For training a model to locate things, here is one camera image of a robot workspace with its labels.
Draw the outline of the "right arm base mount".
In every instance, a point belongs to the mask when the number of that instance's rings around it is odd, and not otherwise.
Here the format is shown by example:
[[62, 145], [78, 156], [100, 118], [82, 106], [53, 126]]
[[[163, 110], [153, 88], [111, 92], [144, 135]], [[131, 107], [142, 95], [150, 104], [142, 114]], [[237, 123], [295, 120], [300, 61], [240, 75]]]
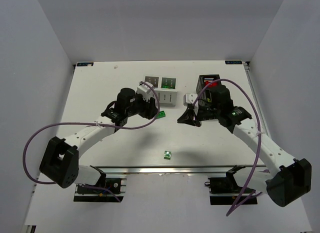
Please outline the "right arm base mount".
[[227, 179], [226, 173], [230, 170], [251, 169], [251, 165], [234, 166], [206, 166], [205, 174], [207, 180], [204, 186], [209, 191], [209, 202], [211, 206], [231, 206], [241, 191], [241, 187], [233, 186]]

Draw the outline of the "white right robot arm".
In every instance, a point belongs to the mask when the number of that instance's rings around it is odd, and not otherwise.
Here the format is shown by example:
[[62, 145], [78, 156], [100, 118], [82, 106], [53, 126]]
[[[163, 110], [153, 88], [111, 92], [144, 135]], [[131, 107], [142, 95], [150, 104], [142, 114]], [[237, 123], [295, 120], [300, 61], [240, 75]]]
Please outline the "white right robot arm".
[[199, 104], [195, 93], [187, 93], [187, 107], [177, 120], [179, 124], [200, 127], [203, 121], [217, 120], [231, 134], [242, 140], [264, 163], [268, 172], [245, 166], [234, 166], [226, 172], [223, 186], [230, 191], [241, 187], [267, 194], [285, 207], [311, 190], [312, 166], [305, 158], [296, 159], [258, 129], [258, 123], [241, 106], [235, 106], [224, 85], [209, 89], [209, 101]]

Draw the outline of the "red and lime brick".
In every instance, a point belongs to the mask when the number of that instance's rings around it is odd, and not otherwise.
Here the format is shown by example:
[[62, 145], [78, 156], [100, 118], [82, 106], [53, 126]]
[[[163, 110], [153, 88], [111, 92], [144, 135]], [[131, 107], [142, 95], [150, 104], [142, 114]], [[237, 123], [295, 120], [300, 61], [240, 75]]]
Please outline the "red and lime brick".
[[209, 88], [213, 88], [216, 87], [218, 85], [220, 85], [221, 83], [219, 81], [204, 81], [204, 86], [209, 89]]

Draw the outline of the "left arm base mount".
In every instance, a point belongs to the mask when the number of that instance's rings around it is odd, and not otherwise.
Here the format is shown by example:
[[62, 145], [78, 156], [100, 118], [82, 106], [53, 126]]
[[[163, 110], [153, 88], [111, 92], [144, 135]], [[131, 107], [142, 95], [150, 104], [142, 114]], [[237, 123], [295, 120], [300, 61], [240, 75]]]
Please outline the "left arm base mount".
[[121, 174], [110, 175], [94, 167], [100, 176], [94, 184], [77, 183], [74, 202], [82, 203], [121, 203], [127, 186], [127, 179]]

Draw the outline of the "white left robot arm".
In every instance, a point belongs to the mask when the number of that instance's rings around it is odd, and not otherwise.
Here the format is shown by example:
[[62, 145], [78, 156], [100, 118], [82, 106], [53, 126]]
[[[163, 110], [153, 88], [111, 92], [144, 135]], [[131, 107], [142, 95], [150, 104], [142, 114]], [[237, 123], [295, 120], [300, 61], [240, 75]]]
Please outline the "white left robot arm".
[[122, 88], [114, 103], [101, 113], [97, 120], [82, 130], [64, 138], [49, 140], [39, 170], [61, 188], [72, 184], [102, 188], [106, 174], [94, 166], [79, 164], [81, 156], [104, 138], [125, 129], [128, 119], [139, 115], [153, 122], [159, 113], [160, 103], [154, 87], [141, 83], [136, 90]]

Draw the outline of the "green 2x3 brick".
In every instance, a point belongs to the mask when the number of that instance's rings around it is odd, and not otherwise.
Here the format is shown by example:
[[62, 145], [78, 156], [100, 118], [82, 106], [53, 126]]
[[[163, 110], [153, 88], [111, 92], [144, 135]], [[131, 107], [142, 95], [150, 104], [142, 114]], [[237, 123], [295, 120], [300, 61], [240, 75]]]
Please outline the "green 2x3 brick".
[[165, 116], [166, 116], [166, 113], [164, 110], [162, 110], [158, 113], [158, 115], [156, 116], [156, 119], [161, 119], [161, 118], [164, 118]]

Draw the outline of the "light green printed brick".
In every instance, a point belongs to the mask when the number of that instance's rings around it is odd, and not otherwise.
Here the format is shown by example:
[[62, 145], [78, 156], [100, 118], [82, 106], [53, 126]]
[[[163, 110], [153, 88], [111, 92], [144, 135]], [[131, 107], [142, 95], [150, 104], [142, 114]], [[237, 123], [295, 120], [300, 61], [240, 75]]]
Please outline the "light green printed brick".
[[172, 152], [166, 150], [166, 151], [164, 152], [163, 158], [166, 159], [166, 160], [170, 160], [171, 157], [172, 157]]

